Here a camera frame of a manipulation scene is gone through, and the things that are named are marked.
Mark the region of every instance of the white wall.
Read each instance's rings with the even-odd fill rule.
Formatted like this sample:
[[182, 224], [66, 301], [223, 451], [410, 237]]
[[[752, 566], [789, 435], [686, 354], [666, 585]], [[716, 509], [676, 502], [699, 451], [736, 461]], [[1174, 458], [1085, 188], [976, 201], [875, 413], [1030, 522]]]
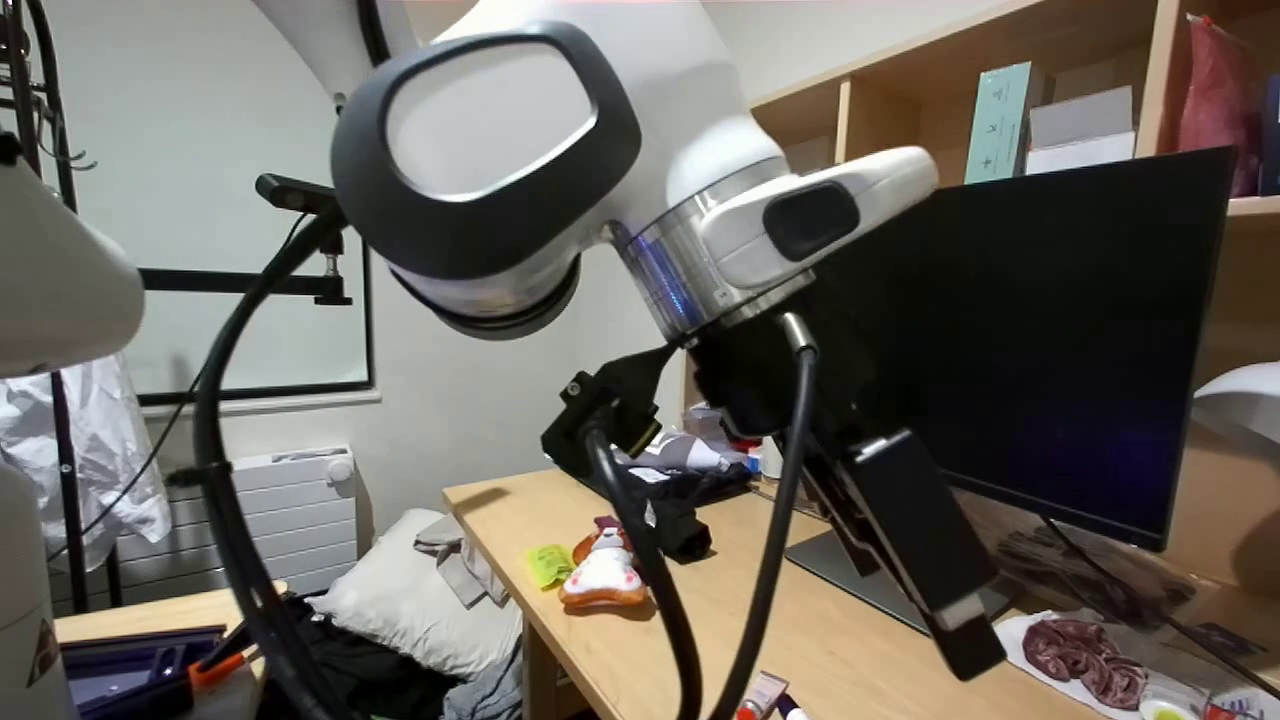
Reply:
[[[966, 14], [987, 9], [995, 0], [772, 0], [772, 4], [714, 4], [716, 25], [730, 36], [730, 47], [740, 56], [745, 88], [752, 100], [791, 88], [805, 77], [826, 77], [841, 66], [874, 56], [875, 47], [899, 43], [912, 34], [940, 28]], [[55, 20], [74, 34], [104, 34], [94, 25], [102, 0], [61, 0], [52, 4]], [[284, 54], [284, 42], [254, 14], [247, 0], [113, 0], [115, 25], [96, 54], [135, 54], [132, 34], [168, 36], [168, 54], [156, 56], [172, 81], [191, 81], [200, 73], [238, 67], [246, 86], [270, 86], [278, 94], [270, 104], [203, 104], [200, 94], [190, 94], [183, 104], [156, 104], [152, 97], [132, 97], [128, 77], [94, 77], [96, 56], [86, 47], [66, 54], [66, 73], [89, 73], [89, 86], [113, 88], [115, 104], [135, 104], [135, 134], [152, 148], [183, 148], [172, 155], [172, 175], [152, 185], [172, 185], [182, 175], [222, 175], [228, 191], [203, 195], [200, 207], [223, 224], [238, 214], [258, 214], [233, 201], [233, 188], [247, 188], [254, 171], [228, 145], [266, 139], [266, 137], [310, 137], [314, 151], [262, 151], [258, 164], [318, 167], [324, 164], [328, 137], [324, 119], [298, 110], [324, 113], [321, 86], [305, 77], [300, 59]], [[172, 34], [212, 34], [223, 42], [218, 56], [183, 54]], [[247, 73], [238, 54], [278, 56], [266, 73]], [[74, 104], [74, 139], [76, 148], [113, 148], [120, 137], [96, 134], [94, 113]], [[183, 116], [183, 137], [159, 137], [152, 116]], [[135, 207], [150, 214], [150, 224], [191, 228], [191, 207]], [[238, 413], [223, 422], [233, 458], [266, 458], [291, 450], [352, 443], [369, 483], [369, 525], [387, 529], [411, 503], [441, 503], [441, 487], [482, 476], [528, 471], [548, 461], [538, 450], [543, 426], [561, 413], [561, 387], [577, 368], [597, 368], [620, 354], [640, 354], [660, 342], [648, 319], [648, 310], [633, 291], [633, 279], [607, 250], [591, 251], [586, 263], [586, 288], [565, 319], [539, 335], [514, 345], [478, 345], [449, 331], [434, 313], [410, 301], [377, 263], [372, 271], [377, 305], [377, 402], [364, 404], [321, 404], [321, 409], [272, 409], [272, 413]], [[666, 409], [676, 409], [681, 385], [666, 385]], [[166, 450], [166, 463], [190, 463], [190, 428]]]
[[[86, 215], [123, 250], [140, 234], [212, 251], [223, 237], [258, 237], [270, 255], [287, 215], [258, 201], [254, 181], [266, 167], [324, 181], [334, 104], [254, 0], [52, 0], [47, 14], [74, 145], [104, 159], [76, 181]], [[120, 73], [120, 56], [150, 59], [150, 81]], [[233, 458], [352, 443], [372, 529], [441, 503], [449, 483], [548, 469], [539, 434], [573, 372], [660, 345], [614, 250], [589, 251], [577, 305], [528, 342], [449, 331], [381, 262], [372, 305], [372, 402], [223, 422]], [[190, 463], [190, 426], [159, 461]]]
[[752, 104], [1023, 0], [706, 0]]

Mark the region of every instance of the wooden desk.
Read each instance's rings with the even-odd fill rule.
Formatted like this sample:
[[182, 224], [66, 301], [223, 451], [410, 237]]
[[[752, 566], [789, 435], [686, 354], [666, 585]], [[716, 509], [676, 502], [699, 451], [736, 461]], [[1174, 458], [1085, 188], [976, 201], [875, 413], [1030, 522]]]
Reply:
[[55, 639], [102, 639], [102, 637], [132, 637], [132, 633], [168, 633], [168, 630], [198, 630], [198, 626], [242, 626], [242, 610], [233, 594], [198, 594], [172, 595], [152, 605], [123, 605], [104, 614], [82, 614], [55, 621]]
[[[191, 595], [52, 621], [61, 646], [135, 637], [135, 633], [172, 633], [172, 630], [200, 630], [200, 626], [223, 626], [233, 633], [242, 626], [238, 595], [222, 588], [222, 594], [191, 594]], [[258, 706], [266, 693], [266, 667], [270, 667], [266, 660], [254, 660], [247, 672], [242, 667], [222, 688], [203, 693], [190, 712], [190, 720], [258, 716]]]
[[[487, 483], [461, 483], [445, 491], [461, 525], [487, 552], [496, 572], [528, 621], [528, 672], [551, 655], [600, 716], [615, 720], [673, 720], [681, 679], [660, 621], [620, 616], [565, 616], [555, 594], [534, 588], [524, 558], [538, 544], [573, 550], [591, 531], [591, 517], [607, 511], [600, 496], [561, 471], [509, 476]], [[747, 595], [758, 588], [764, 529], [772, 503], [764, 496], [736, 496], [699, 509], [714, 529], [716, 558], [699, 566], [673, 566], [681, 601], [690, 610], [699, 665], [706, 712], [716, 706], [740, 646]], [[810, 517], [791, 522], [791, 542], [817, 536]], [[960, 683], [932, 639], [848, 601], [826, 580], [784, 566], [767, 639], [758, 667], [784, 676], [814, 720], [835, 716], [1093, 716], [1062, 693], [1037, 683], [1014, 665]], [[528, 716], [543, 720], [555, 701], [548, 683], [534, 679]]]

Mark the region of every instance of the black cable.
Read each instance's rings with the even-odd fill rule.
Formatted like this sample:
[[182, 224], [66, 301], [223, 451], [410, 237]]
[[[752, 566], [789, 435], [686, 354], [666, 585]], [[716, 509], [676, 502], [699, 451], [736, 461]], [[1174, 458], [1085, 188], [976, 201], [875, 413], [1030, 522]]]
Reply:
[[814, 345], [810, 327], [800, 323], [800, 318], [789, 313], [779, 319], [784, 319], [784, 331], [795, 354], [795, 409], [791, 409], [791, 428], [784, 439], [789, 451], [784, 451], [784, 471], [779, 471], [779, 487], [772, 502], [772, 522], [767, 522], [767, 542], [764, 542], [764, 558], [761, 558], [761, 577], [758, 577], [745, 639], [736, 646], [736, 655], [725, 676], [725, 693], [716, 701], [714, 720], [730, 720], [736, 712], [736, 706], [745, 701], [752, 672], [758, 672], [758, 655], [761, 655], [761, 646], [767, 633], [776, 577], [784, 566], [784, 544], [791, 531], [791, 509], [795, 509], [795, 491], [800, 491], [800, 458], [805, 458], [814, 402], [817, 402], [817, 345]]
[[[300, 224], [305, 224], [310, 215], [314, 215], [314, 214], [300, 214], [300, 215], [287, 224], [284, 244], [298, 240], [298, 234], [300, 234]], [[198, 402], [198, 387], [200, 387], [200, 382], [203, 382], [203, 368], [200, 368], [198, 382], [183, 387], [182, 404], [168, 413], [168, 422], [166, 422], [152, 451], [146, 458], [146, 463], [140, 463], [140, 469], [132, 471], [132, 479], [113, 496], [113, 503], [102, 509], [102, 511], [82, 529], [82, 536], [89, 536], [94, 529], [102, 529], [102, 525], [123, 503], [123, 496], [150, 476], [150, 469], [156, 463], [168, 434], [176, 428], [176, 422], [183, 417], [183, 409]]]
[[626, 525], [633, 550], [638, 550], [638, 572], [648, 580], [656, 614], [668, 630], [668, 646], [676, 655], [676, 676], [681, 676], [681, 720], [696, 720], [696, 712], [706, 707], [706, 672], [699, 672], [699, 655], [696, 655], [696, 639], [694, 639], [694, 626], [686, 616], [676, 580], [645, 525], [645, 509], [633, 502], [633, 491], [620, 479], [620, 469], [614, 461], [614, 439], [604, 435], [604, 428], [589, 428], [586, 434], [586, 450], [589, 450], [589, 463], [597, 471], [597, 487], [604, 487], [615, 522]]
[[314, 660], [310, 646], [298, 633], [298, 616], [282, 601], [272, 572], [266, 567], [254, 544], [254, 531], [233, 483], [223, 435], [222, 435], [222, 385], [254, 313], [272, 297], [282, 279], [287, 279], [339, 228], [345, 228], [345, 215], [334, 205], [318, 214], [318, 221], [270, 262], [262, 279], [242, 297], [222, 335], [212, 342], [203, 360], [208, 378], [198, 394], [198, 471], [200, 471], [208, 522], [212, 522], [212, 542], [222, 550], [238, 605], [258, 646], [270, 655], [270, 672], [282, 679], [282, 688], [287, 693], [300, 716], [352, 716], [352, 712], [324, 683], [321, 665]]
[[176, 428], [176, 422], [182, 422], [182, 417], [183, 417], [183, 409], [191, 404], [198, 387], [200, 387], [200, 378], [190, 385], [183, 402], [168, 413], [168, 422], [166, 422], [166, 428], [159, 428], [159, 435], [156, 435], [152, 451], [146, 458], [146, 463], [140, 463], [140, 469], [132, 471], [132, 479], [113, 496], [113, 503], [107, 503], [107, 509], [102, 509], [102, 511], [82, 529], [82, 536], [89, 536], [94, 529], [102, 529], [102, 525], [115, 511], [115, 503], [123, 503], [123, 496], [128, 496], [128, 491], [150, 476], [150, 469], [156, 463], [156, 458], [159, 458], [159, 450], [166, 450], [168, 434]]
[[377, 14], [377, 0], [355, 0], [355, 20], [360, 20], [360, 42], [364, 42], [369, 66], [381, 67], [393, 56], [393, 43], [387, 43], [385, 20]]
[[1231, 660], [1230, 654], [1205, 646], [1187, 626], [1182, 626], [1175, 616], [1167, 616], [1159, 605], [1150, 605], [1135, 588], [1130, 588], [1115, 572], [1110, 572], [1099, 561], [1093, 561], [1054, 517], [1041, 517], [1041, 525], [1069, 550], [1078, 552], [1095, 577], [1106, 577], [1110, 585], [1115, 585], [1130, 601], [1135, 601], [1144, 614], [1154, 614], [1159, 626], [1175, 630], [1184, 639], [1193, 639], [1205, 655], [1219, 660], [1225, 667], [1231, 667], [1240, 679], [1256, 683], [1259, 693], [1280, 701], [1280, 688], [1269, 683], [1259, 672], [1245, 667], [1240, 660]]

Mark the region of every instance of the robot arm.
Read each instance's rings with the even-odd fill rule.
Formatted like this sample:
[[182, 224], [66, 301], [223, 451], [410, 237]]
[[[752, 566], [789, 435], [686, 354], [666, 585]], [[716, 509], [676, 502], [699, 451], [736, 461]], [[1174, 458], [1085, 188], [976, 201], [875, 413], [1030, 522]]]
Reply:
[[82, 224], [0, 134], [0, 378], [52, 372], [128, 345], [146, 279]]
[[[262, 4], [287, 42], [321, 18]], [[324, 25], [352, 36], [328, 66], [360, 47], [355, 9]], [[899, 148], [791, 175], [696, 0], [482, 0], [345, 100], [334, 185], [461, 331], [538, 331], [569, 305], [577, 255], [614, 240], [666, 335], [690, 342], [921, 205], [935, 167]]]

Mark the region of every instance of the black monitor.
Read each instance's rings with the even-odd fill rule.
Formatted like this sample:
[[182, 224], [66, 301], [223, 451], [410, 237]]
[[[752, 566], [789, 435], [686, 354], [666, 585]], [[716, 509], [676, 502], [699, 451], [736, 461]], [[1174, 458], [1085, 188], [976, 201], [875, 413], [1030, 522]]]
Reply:
[[819, 263], [826, 372], [955, 487], [1164, 550], [1230, 167], [1187, 151], [935, 191]]

